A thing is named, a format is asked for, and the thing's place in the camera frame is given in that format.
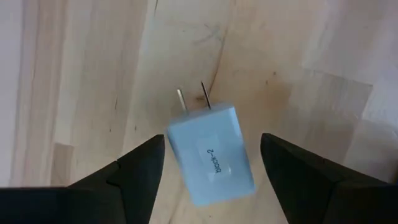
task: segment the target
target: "power adapter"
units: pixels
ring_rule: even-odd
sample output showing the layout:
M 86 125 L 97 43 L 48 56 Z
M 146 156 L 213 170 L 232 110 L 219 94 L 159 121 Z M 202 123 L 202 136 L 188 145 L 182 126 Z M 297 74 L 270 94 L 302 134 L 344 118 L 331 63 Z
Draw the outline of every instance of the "power adapter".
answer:
M 185 112 L 167 129 L 182 176 L 196 206 L 230 200 L 254 193 L 255 186 L 244 141 L 233 105 L 210 105 L 188 111 L 181 89 L 178 95 Z

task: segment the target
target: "light blue charger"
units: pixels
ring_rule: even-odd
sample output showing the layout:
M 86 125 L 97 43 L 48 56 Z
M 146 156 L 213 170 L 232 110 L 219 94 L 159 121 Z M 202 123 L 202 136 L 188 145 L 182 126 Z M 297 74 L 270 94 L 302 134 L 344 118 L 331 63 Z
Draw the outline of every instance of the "light blue charger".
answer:
M 255 186 L 235 108 L 211 106 L 175 119 L 167 129 L 185 185 L 196 206 L 254 193 Z M 178 90 L 186 111 L 182 92 Z

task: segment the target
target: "wooden surface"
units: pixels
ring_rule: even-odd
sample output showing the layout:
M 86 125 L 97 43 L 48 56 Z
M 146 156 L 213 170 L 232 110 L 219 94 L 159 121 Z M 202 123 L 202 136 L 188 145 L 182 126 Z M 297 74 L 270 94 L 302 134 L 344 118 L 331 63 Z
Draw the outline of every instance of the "wooden surface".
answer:
M 151 223 L 287 223 L 260 156 L 264 132 L 381 180 L 397 177 L 395 0 L 13 7 L 23 26 L 13 33 L 22 54 L 13 59 L 20 71 L 10 70 L 20 77 L 10 185 L 67 185 L 102 168 L 182 114 L 178 87 L 191 109 L 203 107 L 200 81 L 212 102 L 235 105 L 257 192 L 193 206 L 166 143 Z

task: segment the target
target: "metal prong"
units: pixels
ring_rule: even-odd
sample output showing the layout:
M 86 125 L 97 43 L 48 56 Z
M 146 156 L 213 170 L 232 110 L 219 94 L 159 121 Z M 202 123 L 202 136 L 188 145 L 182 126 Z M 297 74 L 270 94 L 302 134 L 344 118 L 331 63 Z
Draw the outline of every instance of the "metal prong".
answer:
M 180 98 L 180 103 L 181 103 L 182 109 L 184 110 L 184 112 L 186 114 L 188 114 L 187 104 L 185 104 L 184 95 L 182 94 L 182 91 L 180 88 L 177 89 L 177 93 L 178 93 L 178 97 Z
M 205 84 L 203 84 L 203 82 L 201 82 L 201 87 L 203 88 L 203 92 L 205 93 L 207 107 L 209 107 L 209 110 L 211 110 L 211 104 L 210 104 L 210 100 L 209 100 L 209 95 L 207 94 L 206 87 L 205 87 Z

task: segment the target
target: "white phone charger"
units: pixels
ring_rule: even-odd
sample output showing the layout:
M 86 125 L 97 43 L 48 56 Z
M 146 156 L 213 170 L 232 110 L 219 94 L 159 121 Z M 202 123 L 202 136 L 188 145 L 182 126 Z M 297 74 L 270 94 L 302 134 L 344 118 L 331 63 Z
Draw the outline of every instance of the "white phone charger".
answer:
M 233 105 L 210 105 L 188 112 L 181 89 L 178 95 L 185 115 L 167 129 L 191 200 L 196 206 L 253 194 L 254 181 Z

